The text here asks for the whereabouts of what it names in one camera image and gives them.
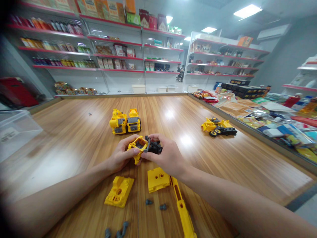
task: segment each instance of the toy construction vehicle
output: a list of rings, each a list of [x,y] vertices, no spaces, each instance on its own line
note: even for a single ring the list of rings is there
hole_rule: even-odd
[[[218,120],[217,118],[206,118],[206,122],[201,125],[203,131],[209,132],[211,137],[216,137],[219,134],[223,135],[236,135],[237,130],[232,127],[229,120]]]
[[[125,134],[127,132],[126,127],[128,127],[128,132],[137,132],[141,130],[141,121],[136,108],[130,109],[128,118],[123,112],[118,109],[113,109],[112,118],[109,124],[112,128],[112,134],[114,135]]]

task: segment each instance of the air conditioner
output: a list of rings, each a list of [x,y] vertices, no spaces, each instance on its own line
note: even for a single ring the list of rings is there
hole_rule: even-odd
[[[271,38],[281,37],[285,35],[290,29],[291,24],[274,27],[271,29],[263,30],[259,33],[257,40],[267,40]]]

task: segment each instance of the white shelving unit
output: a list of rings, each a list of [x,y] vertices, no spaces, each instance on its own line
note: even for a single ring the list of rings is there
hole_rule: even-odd
[[[210,50],[203,52],[202,50],[193,49],[192,45],[210,45]],[[183,92],[188,92],[188,86],[195,84],[199,89],[213,89],[216,82],[226,83],[231,79],[251,80],[259,69],[258,65],[264,62],[262,57],[270,52],[259,49],[257,45],[248,47],[238,46],[238,41],[216,37],[199,32],[192,32],[189,45],[185,76],[183,82]],[[240,57],[230,54],[223,55],[224,49],[242,52]],[[214,65],[210,62],[222,60],[224,65]],[[241,63],[241,66],[229,66],[231,61]],[[238,70],[244,70],[243,75],[236,75]]]
[[[159,86],[176,84],[176,93],[181,92],[182,85],[176,82],[177,64],[181,63],[179,56],[183,51],[179,48],[184,35],[177,35],[153,29],[143,29],[140,26],[129,25],[105,19],[94,18],[82,14],[63,12],[55,9],[41,7],[32,4],[21,4],[23,9],[16,12],[17,16],[30,19],[41,18],[46,22],[51,20],[77,24],[83,30],[84,35],[28,28],[25,26],[8,24],[7,27],[27,38],[46,40],[52,44],[71,44],[90,48],[91,53],[64,52],[25,47],[20,41],[18,48],[28,53],[30,57],[49,58],[60,60],[93,60],[96,68],[75,68],[50,65],[33,65],[35,70],[47,70],[53,79],[69,83],[74,88],[95,88],[99,93],[108,95],[133,94],[133,84],[146,85],[147,93],[158,93]],[[120,40],[106,39],[106,36],[118,37]],[[171,43],[172,48],[154,45],[154,40]],[[133,48],[136,57],[116,56],[114,44],[126,45]],[[113,55],[104,55],[97,52],[96,46],[109,46]],[[133,63],[136,70],[102,69],[98,67],[97,59],[120,59]],[[173,72],[146,72],[145,62],[154,64],[169,64]]]

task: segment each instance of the hand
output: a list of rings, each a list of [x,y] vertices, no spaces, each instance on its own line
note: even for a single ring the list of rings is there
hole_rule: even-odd
[[[167,174],[178,178],[184,174],[188,164],[182,157],[175,141],[162,134],[152,134],[148,136],[151,141],[160,141],[163,147],[162,153],[157,155],[151,152],[143,152],[141,157],[157,163]]]
[[[129,162],[129,159],[140,152],[137,148],[126,151],[128,145],[135,141],[138,137],[139,136],[137,134],[134,134],[121,140],[112,155],[104,162],[105,167],[110,170],[112,174],[123,169],[123,167]]]

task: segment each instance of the wooden table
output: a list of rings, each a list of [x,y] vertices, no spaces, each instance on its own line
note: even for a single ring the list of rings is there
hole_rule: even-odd
[[[124,113],[137,108],[140,135],[163,133],[177,142],[193,166],[283,206],[316,183],[314,175],[238,127],[236,136],[210,137],[201,124],[206,117],[222,118],[189,96],[71,99],[36,113],[34,119],[44,132],[1,164],[9,199],[21,199],[107,159],[128,136],[112,135],[109,120],[113,108]],[[126,238],[184,237],[173,188],[148,192],[147,171],[156,167],[150,161],[136,167],[131,161],[78,203],[47,237],[101,238],[107,227],[115,237],[124,221],[130,223]],[[103,204],[118,175],[135,178],[124,209]],[[180,190],[198,237],[238,234],[196,193],[181,183]],[[154,204],[146,206],[146,199]],[[168,206],[166,211],[159,210],[163,203]]]

